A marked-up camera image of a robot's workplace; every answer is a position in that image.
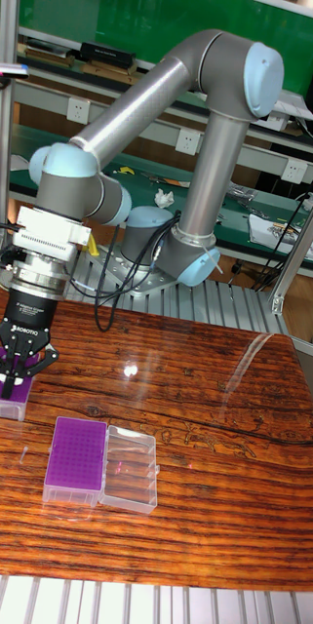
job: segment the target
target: label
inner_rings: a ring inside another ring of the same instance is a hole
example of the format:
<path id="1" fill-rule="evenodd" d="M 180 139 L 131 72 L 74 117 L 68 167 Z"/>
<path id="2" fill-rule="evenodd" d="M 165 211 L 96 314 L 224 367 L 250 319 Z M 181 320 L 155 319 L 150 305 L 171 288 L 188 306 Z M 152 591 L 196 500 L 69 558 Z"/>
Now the label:
<path id="1" fill-rule="evenodd" d="M 20 309 L 20 313 L 24 316 L 37 316 L 38 314 L 45 312 L 43 308 L 37 308 L 34 305 L 27 305 L 25 303 L 21 303 L 21 301 L 17 301 L 16 307 Z"/>

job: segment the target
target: electrical outlet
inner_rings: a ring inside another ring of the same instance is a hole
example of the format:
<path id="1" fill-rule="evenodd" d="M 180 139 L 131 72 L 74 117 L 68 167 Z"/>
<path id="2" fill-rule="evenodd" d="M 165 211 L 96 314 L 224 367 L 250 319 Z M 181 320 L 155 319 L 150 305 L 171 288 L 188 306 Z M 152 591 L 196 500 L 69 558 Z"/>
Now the electrical outlet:
<path id="1" fill-rule="evenodd" d="M 307 163 L 303 160 L 288 160 L 281 179 L 286 182 L 292 182 L 293 184 L 300 184 L 303 180 L 303 176 L 307 171 Z"/>
<path id="2" fill-rule="evenodd" d="M 90 101 L 81 97 L 70 97 L 68 100 L 67 119 L 78 124 L 88 124 Z"/>
<path id="3" fill-rule="evenodd" d="M 176 151 L 194 156 L 200 142 L 200 137 L 201 135 L 199 133 L 181 129 L 176 142 Z"/>

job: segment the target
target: purple pipette tip box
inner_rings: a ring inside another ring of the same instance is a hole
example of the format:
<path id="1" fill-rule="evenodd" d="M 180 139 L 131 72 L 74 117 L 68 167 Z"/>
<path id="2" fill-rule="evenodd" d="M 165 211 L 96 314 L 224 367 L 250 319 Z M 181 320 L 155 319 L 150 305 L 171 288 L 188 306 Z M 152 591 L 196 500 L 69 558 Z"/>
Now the purple pipette tip box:
<path id="1" fill-rule="evenodd" d="M 3 359 L 6 357 L 6 351 L 2 347 L 0 347 L 0 357 Z M 25 366 L 30 367 L 36 364 L 38 359 L 38 354 L 28 358 Z M 11 399 L 2 399 L 1 393 L 4 384 L 0 381 L 0 417 L 24 420 L 25 408 L 32 383 L 33 377 L 25 377 L 22 384 L 14 386 Z"/>
<path id="2" fill-rule="evenodd" d="M 45 488 L 85 492 L 101 490 L 106 423 L 59 417 L 55 427 Z"/>

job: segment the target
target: workbench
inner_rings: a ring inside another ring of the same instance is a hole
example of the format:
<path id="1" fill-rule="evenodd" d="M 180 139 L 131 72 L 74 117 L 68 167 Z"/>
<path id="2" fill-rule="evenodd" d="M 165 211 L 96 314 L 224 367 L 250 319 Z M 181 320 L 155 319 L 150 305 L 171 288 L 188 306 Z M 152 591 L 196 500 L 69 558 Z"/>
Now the workbench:
<path id="1" fill-rule="evenodd" d="M 57 141 L 67 142 L 67 138 L 14 124 L 12 153 L 19 154 L 29 160 L 36 149 Z M 114 173 L 118 172 L 120 167 L 123 166 L 129 166 L 135 174 Z M 117 156 L 105 168 L 105 172 L 114 176 L 129 190 L 134 206 L 154 205 L 154 197 L 158 188 L 162 188 L 165 193 L 172 190 L 175 195 L 175 202 L 169 208 L 172 212 L 182 210 L 186 200 L 187 189 L 150 181 L 144 174 L 147 173 L 153 176 L 168 177 L 181 181 L 189 181 L 192 178 L 192 173 L 190 172 L 127 154 Z M 15 199 L 33 202 L 36 191 L 37 187 L 31 181 L 27 171 L 11 172 L 10 194 Z M 278 219 L 283 222 L 289 219 L 296 207 L 296 201 L 258 191 L 252 206 L 256 210 L 268 215 L 271 220 Z M 217 246 L 221 252 L 233 255 L 239 259 L 260 264 L 265 263 L 266 259 L 270 257 L 272 250 L 262 245 L 251 243 L 248 224 L 249 212 L 235 200 L 225 198 L 220 213 L 224 219 L 221 220 L 220 225 L 218 224 L 215 227 L 215 236 L 217 238 Z M 307 212 L 301 209 L 295 223 L 301 223 L 306 218 Z M 282 259 L 284 255 L 277 253 L 277 257 Z M 313 261 L 305 260 L 298 272 L 313 277 Z"/>
<path id="2" fill-rule="evenodd" d="M 290 338 L 123 310 L 99 333 L 63 302 L 52 342 L 25 421 L 0 418 L 0 574 L 313 591 L 313 403 Z M 60 415 L 156 437 L 149 517 L 43 503 Z"/>

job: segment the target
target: light blue joint cap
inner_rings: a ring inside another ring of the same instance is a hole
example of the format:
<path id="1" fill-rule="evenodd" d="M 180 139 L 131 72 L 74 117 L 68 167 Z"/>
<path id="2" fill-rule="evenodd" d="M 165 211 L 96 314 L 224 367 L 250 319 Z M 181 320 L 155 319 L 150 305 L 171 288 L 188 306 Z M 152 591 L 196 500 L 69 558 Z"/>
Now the light blue joint cap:
<path id="1" fill-rule="evenodd" d="M 46 145 L 45 147 L 40 147 L 34 152 L 33 156 L 29 161 L 29 175 L 30 179 L 33 180 L 37 186 L 40 184 L 41 176 L 43 173 L 43 164 L 48 155 L 48 152 L 51 149 L 51 145 Z"/>
<path id="2" fill-rule="evenodd" d="M 34 161 L 33 170 L 37 171 L 41 162 L 42 171 L 52 176 L 93 177 L 98 171 L 98 162 L 93 154 L 84 152 L 80 147 L 69 143 L 55 143 L 49 148 L 42 147 L 35 152 L 32 160 Z"/>
<path id="3" fill-rule="evenodd" d="M 132 197 L 124 186 L 121 186 L 121 189 L 121 205 L 116 215 L 110 221 L 107 221 L 107 223 L 105 223 L 104 225 L 120 225 L 121 223 L 123 223 L 123 221 L 126 220 L 126 218 L 128 218 L 128 215 L 132 209 Z"/>
<path id="4" fill-rule="evenodd" d="M 280 54 L 262 43 L 253 43 L 245 60 L 244 91 L 255 117 L 272 110 L 283 87 L 284 65 Z"/>
<path id="5" fill-rule="evenodd" d="M 201 282 L 206 280 L 217 266 L 220 258 L 220 252 L 217 247 L 213 247 L 209 250 L 209 254 L 211 257 L 209 257 L 207 253 L 203 253 L 196 258 L 196 260 L 180 273 L 177 280 L 188 287 L 198 286 Z"/>
<path id="6" fill-rule="evenodd" d="M 137 206 L 128 217 L 128 227 L 160 227 L 173 217 L 170 211 L 157 206 Z"/>

